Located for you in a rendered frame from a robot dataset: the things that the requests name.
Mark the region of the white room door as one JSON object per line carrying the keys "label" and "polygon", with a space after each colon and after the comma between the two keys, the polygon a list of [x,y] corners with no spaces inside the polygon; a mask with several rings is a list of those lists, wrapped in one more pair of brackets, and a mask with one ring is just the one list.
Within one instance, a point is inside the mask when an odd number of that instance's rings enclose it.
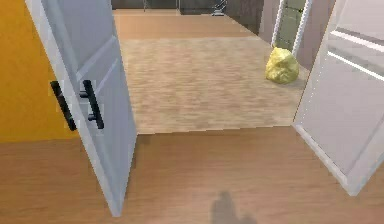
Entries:
{"label": "white room door", "polygon": [[[137,131],[111,0],[25,0],[111,214],[123,210]],[[90,80],[104,122],[88,121]]]}
{"label": "white room door", "polygon": [[384,0],[336,0],[293,127],[351,196],[384,162]]}

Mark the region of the yellow lumpy bag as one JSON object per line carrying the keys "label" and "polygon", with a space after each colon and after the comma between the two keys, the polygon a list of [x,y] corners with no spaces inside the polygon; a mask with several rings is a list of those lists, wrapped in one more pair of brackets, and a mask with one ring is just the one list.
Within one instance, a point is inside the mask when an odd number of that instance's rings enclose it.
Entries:
{"label": "yellow lumpy bag", "polygon": [[266,64],[265,78],[277,84],[289,84],[298,75],[299,63],[295,56],[288,49],[275,47]]}

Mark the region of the white framed green door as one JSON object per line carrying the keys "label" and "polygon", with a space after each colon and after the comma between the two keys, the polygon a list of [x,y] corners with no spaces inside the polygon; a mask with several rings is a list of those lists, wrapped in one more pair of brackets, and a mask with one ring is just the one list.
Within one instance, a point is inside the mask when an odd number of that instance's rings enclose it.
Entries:
{"label": "white framed green door", "polygon": [[297,56],[313,0],[279,0],[271,39],[272,47]]}

